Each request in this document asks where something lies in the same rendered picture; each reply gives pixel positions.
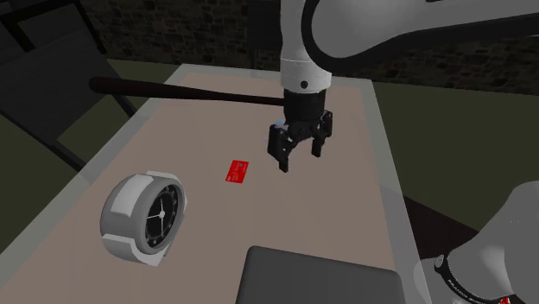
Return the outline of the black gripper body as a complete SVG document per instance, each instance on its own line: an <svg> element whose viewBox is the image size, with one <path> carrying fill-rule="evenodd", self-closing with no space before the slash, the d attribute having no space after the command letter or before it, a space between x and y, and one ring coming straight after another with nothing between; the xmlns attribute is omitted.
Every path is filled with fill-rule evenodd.
<svg viewBox="0 0 539 304"><path fill-rule="evenodd" d="M284 90L284 116L293 140L330 136L330 111L325 109L326 90L297 93Z"/></svg>

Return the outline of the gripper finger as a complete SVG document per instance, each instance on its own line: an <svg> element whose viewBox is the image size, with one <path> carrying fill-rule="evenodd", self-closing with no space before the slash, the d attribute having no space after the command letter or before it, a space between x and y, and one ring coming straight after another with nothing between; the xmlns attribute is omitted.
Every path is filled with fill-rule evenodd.
<svg viewBox="0 0 539 304"><path fill-rule="evenodd" d="M286 125L272 124L269 127L267 152L277 160L279 169L284 173L289 171L289 155L298 143L290 136Z"/></svg>
<svg viewBox="0 0 539 304"><path fill-rule="evenodd" d="M321 156L321 150L328 137L333 134L333 114L330 111L324 111L317 124L317 129L313 133L313 142L311 154L315 157Z"/></svg>

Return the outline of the red card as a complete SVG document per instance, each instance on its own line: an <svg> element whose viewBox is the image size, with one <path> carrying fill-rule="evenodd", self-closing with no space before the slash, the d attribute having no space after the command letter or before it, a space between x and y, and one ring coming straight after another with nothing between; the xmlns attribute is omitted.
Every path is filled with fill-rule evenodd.
<svg viewBox="0 0 539 304"><path fill-rule="evenodd" d="M248 166L247 161L233 160L225 180L232 183L243 183Z"/></svg>

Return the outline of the beige table with grey rim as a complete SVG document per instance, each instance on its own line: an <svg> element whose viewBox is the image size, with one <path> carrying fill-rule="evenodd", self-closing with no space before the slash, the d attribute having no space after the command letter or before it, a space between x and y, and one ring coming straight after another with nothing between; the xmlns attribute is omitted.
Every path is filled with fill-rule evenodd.
<svg viewBox="0 0 539 304"><path fill-rule="evenodd" d="M334 78L333 134L267 152L274 106L150 99L0 255L0 304L234 304L252 245L393 269L419 258L373 84ZM244 182L225 180L233 160ZM99 233L123 178L176 175L187 212L152 267L111 255Z"/></svg>

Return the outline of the dark baseball bat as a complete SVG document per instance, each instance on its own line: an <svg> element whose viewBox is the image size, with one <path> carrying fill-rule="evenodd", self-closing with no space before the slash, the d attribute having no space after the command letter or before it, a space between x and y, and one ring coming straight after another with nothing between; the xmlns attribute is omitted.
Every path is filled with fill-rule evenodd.
<svg viewBox="0 0 539 304"><path fill-rule="evenodd" d="M109 95L124 95L144 98L221 100L254 105L284 106L284 98L214 92L180 85L166 85L132 79L93 77L89 79L89 87L96 93Z"/></svg>

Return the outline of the grey closed laptop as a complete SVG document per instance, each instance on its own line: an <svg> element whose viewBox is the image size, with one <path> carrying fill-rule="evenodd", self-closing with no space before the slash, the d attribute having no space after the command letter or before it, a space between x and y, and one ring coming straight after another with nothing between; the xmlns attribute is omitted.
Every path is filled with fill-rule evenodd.
<svg viewBox="0 0 539 304"><path fill-rule="evenodd" d="M406 304L394 270L261 246L248 249L235 304Z"/></svg>

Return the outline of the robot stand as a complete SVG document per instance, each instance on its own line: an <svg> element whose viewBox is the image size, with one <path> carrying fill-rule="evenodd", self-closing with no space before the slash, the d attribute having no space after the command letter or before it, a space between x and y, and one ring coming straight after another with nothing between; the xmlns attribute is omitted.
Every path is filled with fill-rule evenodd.
<svg viewBox="0 0 539 304"><path fill-rule="evenodd" d="M455 249L479 233L407 196L403 200L421 259L437 257Z"/></svg>

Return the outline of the grey alarm clock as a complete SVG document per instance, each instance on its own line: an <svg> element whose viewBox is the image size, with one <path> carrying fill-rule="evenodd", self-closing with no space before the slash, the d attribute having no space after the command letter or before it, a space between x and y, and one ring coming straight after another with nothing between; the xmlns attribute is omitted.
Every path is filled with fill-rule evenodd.
<svg viewBox="0 0 539 304"><path fill-rule="evenodd" d="M186 207L186 193L174 174L132 174L105 201L100 216L103 245L120 259L157 266L174 242Z"/></svg>

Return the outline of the dark chair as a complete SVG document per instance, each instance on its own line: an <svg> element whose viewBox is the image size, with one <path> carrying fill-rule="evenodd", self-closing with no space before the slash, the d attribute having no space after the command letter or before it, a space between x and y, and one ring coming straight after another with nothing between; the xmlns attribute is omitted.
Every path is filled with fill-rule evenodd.
<svg viewBox="0 0 539 304"><path fill-rule="evenodd" d="M74 170L60 136L102 98L91 78L116 78L80 0L0 0L0 115Z"/></svg>

